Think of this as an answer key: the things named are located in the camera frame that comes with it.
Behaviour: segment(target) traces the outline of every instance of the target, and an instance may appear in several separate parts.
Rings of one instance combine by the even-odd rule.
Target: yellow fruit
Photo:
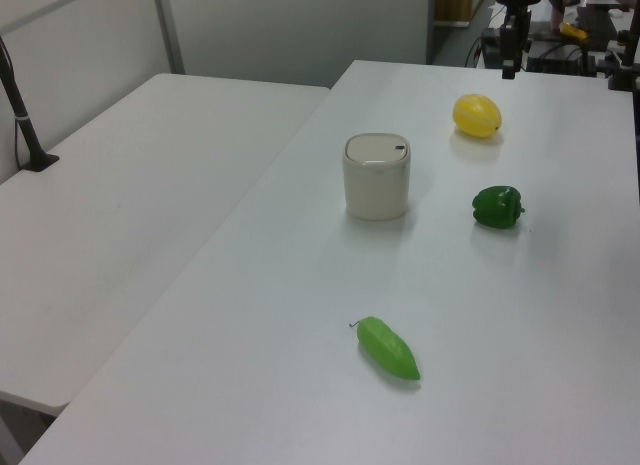
[[[463,95],[453,106],[453,121],[465,133],[490,137],[502,125],[500,109],[484,95]]]

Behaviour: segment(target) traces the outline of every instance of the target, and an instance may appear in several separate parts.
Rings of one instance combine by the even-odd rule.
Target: cup lid
[[[409,142],[391,133],[364,133],[347,142],[345,162],[366,168],[394,168],[410,158]]]

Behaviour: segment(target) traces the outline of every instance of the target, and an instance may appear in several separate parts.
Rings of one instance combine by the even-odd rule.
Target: green chili pepper
[[[358,325],[358,340],[373,359],[391,375],[407,380],[420,380],[411,350],[382,320],[363,318]]]
[[[485,188],[476,195],[472,205],[478,223],[493,228],[513,227],[524,212],[520,206],[520,192],[508,186]]]

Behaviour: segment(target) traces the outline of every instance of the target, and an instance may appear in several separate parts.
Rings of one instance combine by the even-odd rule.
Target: white container
[[[347,210],[364,220],[392,220],[407,210],[409,142],[400,135],[365,133],[342,156]]]

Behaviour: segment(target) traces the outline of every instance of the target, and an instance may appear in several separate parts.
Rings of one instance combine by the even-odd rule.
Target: white table
[[[5,182],[0,399],[57,415],[327,93],[159,75]]]
[[[454,131],[468,92],[500,106],[494,140]],[[371,131],[411,143],[403,219],[345,214],[343,146]],[[474,223],[496,184],[515,229]],[[635,463],[638,270],[630,95],[356,62],[24,465]],[[368,315],[420,384],[359,350]]]

